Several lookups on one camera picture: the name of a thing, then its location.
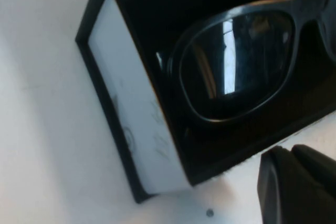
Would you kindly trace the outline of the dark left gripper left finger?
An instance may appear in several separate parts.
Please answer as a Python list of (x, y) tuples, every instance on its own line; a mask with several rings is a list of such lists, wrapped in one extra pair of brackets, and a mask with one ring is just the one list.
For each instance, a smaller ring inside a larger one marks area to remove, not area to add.
[(335, 197), (281, 146), (262, 154), (257, 193), (263, 223), (335, 223)]

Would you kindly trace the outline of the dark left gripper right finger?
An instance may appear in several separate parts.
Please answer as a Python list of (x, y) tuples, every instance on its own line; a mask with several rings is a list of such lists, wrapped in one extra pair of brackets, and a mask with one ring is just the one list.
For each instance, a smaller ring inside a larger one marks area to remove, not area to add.
[(335, 197), (335, 160), (306, 145), (295, 145), (291, 152), (325, 190)]

